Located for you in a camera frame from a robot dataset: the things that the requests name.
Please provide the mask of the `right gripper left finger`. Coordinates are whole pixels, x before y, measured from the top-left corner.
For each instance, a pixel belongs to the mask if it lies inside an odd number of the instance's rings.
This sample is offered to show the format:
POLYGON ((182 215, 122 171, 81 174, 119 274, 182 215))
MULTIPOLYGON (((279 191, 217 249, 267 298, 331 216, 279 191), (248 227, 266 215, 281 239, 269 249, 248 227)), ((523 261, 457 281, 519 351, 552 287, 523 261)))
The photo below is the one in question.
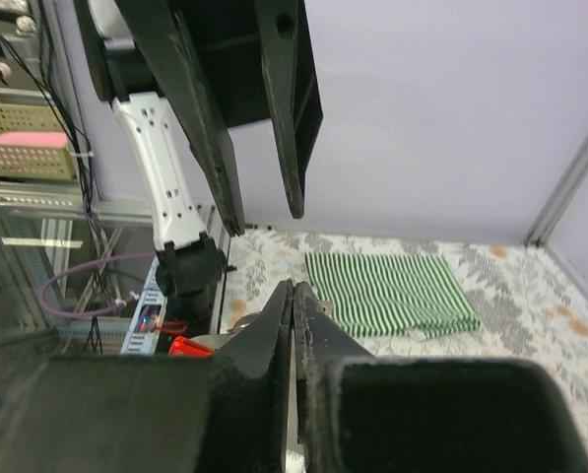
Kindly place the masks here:
POLYGON ((281 472, 294 285, 214 354, 60 356, 0 410, 0 472, 281 472))

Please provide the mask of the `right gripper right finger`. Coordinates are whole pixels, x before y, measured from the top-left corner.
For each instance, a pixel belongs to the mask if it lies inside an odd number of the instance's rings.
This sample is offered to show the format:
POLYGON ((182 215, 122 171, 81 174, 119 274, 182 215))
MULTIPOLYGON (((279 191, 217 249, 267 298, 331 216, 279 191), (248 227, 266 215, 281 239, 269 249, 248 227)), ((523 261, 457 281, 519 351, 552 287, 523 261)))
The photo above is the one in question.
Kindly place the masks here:
POLYGON ((558 386, 515 358, 376 357, 294 288, 298 438, 310 472, 588 472, 558 386))

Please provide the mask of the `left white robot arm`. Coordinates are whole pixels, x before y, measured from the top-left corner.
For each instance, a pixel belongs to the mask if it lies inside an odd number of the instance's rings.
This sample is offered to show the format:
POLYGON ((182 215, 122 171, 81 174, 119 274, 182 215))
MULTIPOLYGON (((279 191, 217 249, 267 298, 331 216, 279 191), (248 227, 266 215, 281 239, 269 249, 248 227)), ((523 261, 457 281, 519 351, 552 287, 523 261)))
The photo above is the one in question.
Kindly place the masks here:
POLYGON ((229 270, 188 189, 170 131, 176 119, 223 226, 245 219, 230 131, 269 121, 290 212, 304 214, 305 175, 323 120, 301 1, 79 1, 93 84, 126 133, 144 179, 156 281, 177 335, 202 335, 229 270))

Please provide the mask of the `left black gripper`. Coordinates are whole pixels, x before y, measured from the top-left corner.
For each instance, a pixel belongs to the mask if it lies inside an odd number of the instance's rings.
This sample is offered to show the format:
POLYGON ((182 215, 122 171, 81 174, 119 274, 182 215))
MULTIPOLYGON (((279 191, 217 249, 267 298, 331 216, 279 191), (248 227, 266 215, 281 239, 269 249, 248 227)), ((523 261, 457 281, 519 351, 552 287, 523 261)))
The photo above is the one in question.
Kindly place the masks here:
POLYGON ((189 141, 229 235, 241 236, 245 220, 227 127, 269 117, 289 209, 302 218, 306 172, 323 120, 305 2, 116 5, 189 141))

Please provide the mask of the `red handled metal key tool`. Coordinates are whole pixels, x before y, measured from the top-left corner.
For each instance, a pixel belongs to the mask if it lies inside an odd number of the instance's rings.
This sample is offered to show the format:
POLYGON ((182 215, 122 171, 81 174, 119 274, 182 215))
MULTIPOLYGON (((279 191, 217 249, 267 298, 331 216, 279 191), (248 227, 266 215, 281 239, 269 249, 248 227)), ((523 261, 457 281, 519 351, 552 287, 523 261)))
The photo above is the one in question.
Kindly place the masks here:
POLYGON ((171 356, 208 357, 252 323, 258 315, 258 312, 245 315, 225 334, 198 335, 192 338, 178 336, 171 343, 168 353, 171 356))

